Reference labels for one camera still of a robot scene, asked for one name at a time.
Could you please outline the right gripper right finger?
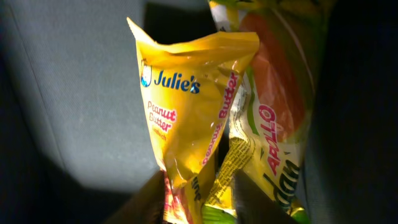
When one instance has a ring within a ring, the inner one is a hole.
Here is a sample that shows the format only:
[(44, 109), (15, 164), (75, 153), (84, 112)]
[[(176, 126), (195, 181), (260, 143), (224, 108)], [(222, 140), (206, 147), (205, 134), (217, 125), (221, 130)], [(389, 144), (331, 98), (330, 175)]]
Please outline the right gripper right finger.
[(282, 211), (243, 171), (234, 175), (234, 199), (239, 224), (298, 224)]

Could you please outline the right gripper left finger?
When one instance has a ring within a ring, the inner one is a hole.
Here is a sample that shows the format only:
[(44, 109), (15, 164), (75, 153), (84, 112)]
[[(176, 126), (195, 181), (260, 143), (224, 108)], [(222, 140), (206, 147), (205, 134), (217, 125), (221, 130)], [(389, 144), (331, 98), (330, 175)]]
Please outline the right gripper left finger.
[(104, 224), (160, 224), (163, 223), (165, 181), (162, 171), (156, 172)]

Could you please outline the green Apollo snack packet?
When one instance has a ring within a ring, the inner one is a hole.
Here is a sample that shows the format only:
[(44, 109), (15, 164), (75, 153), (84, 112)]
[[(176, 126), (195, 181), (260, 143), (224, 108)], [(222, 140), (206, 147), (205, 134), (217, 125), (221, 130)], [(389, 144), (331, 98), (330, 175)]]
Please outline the green Apollo snack packet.
[(205, 223), (238, 220), (233, 175), (241, 170), (260, 195), (299, 223), (295, 196), (330, 14), (335, 0), (210, 1), (226, 32), (255, 32), (257, 54), (231, 106), (229, 151), (203, 207)]

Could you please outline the yellow peanut butter snack packet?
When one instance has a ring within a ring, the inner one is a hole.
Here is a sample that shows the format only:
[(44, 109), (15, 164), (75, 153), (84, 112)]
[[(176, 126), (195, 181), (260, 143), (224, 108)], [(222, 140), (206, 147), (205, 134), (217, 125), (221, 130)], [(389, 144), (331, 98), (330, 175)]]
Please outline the yellow peanut butter snack packet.
[(171, 45), (133, 21), (145, 117), (165, 175), (163, 219), (201, 223), (215, 181), (214, 153), (244, 71), (259, 49), (253, 32), (217, 32)]

